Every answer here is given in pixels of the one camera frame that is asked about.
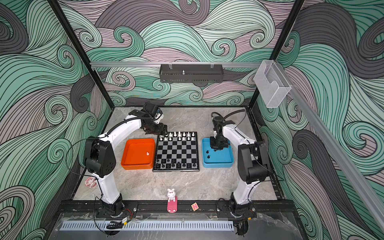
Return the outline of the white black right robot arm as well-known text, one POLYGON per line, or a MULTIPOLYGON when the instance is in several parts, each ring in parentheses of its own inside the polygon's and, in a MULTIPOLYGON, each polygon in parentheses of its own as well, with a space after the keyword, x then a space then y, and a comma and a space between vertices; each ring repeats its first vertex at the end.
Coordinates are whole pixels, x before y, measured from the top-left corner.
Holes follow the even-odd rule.
POLYGON ((227 118, 241 113, 234 111, 222 116, 217 112, 211 113, 214 126, 214 136, 210 137, 210 146, 213 150, 221 151, 234 145, 238 152, 238 174, 240 181, 237 188, 231 193, 231 212, 235 216, 247 212, 252 203, 252 194, 258 185, 269 176, 268 163, 263 160, 260 147, 263 142, 258 142, 243 133, 235 122, 227 118))

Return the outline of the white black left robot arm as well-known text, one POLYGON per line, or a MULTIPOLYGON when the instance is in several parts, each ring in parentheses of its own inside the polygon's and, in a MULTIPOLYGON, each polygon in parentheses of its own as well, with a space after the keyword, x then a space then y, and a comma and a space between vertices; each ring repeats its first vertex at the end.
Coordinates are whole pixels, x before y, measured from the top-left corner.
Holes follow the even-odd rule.
POLYGON ((146 103, 141 110, 132 110, 106 133, 86 139, 84 164, 97 181, 103 208, 109 215, 119 216, 124 209, 123 198, 114 178, 116 146, 139 129, 146 134, 165 135, 167 125, 161 123, 163 117, 158 106, 146 103))

